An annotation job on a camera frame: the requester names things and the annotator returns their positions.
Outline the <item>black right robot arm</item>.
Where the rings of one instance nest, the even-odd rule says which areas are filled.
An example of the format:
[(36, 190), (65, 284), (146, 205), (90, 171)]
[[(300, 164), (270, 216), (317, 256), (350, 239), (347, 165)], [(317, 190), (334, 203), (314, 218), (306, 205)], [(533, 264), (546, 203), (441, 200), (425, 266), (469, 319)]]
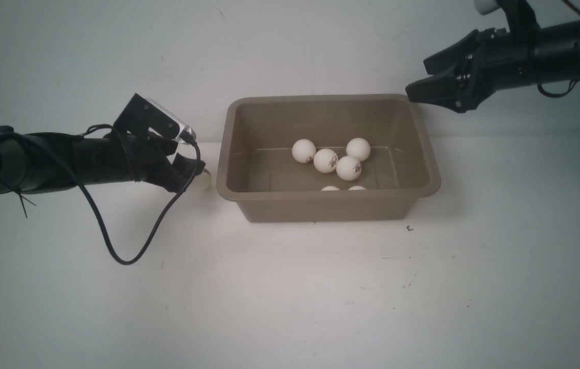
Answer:
[(428, 77), (408, 84), (412, 103), (448, 108), (459, 114), (475, 110), (497, 91), (567, 81), (571, 91), (580, 81), (580, 19), (547, 28), (538, 25), (526, 1), (476, 1), (481, 15), (501, 10), (507, 29), (473, 30), (423, 61)]

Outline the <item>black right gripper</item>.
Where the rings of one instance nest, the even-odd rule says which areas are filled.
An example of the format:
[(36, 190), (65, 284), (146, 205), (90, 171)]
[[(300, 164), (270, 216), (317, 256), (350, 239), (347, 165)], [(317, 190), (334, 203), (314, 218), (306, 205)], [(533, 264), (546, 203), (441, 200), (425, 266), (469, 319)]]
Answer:
[[(412, 103), (475, 110), (496, 91), (538, 83), (534, 40), (540, 26), (527, 1), (498, 1), (508, 28), (473, 30), (424, 59), (430, 75), (406, 86)], [(459, 70), (447, 69), (463, 61)]]

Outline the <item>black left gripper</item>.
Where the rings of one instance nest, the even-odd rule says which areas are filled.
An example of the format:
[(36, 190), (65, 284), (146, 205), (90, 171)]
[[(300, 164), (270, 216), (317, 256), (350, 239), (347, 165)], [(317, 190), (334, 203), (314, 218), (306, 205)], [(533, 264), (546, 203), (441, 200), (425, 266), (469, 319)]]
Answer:
[(162, 115), (140, 94), (133, 94), (113, 124), (125, 146), (126, 161), (135, 181), (145, 181), (169, 192), (179, 192), (189, 178), (201, 175), (205, 161), (176, 154), (176, 141), (154, 131)]

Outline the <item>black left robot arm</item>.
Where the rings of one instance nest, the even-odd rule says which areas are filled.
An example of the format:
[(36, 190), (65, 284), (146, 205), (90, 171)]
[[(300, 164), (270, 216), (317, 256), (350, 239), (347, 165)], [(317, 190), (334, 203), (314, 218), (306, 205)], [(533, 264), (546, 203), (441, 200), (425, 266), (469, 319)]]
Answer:
[(196, 142), (190, 126), (152, 99), (133, 94), (113, 124), (85, 133), (21, 135), (0, 126), (0, 194), (40, 194), (107, 183), (145, 182), (178, 192), (205, 162), (178, 154)]

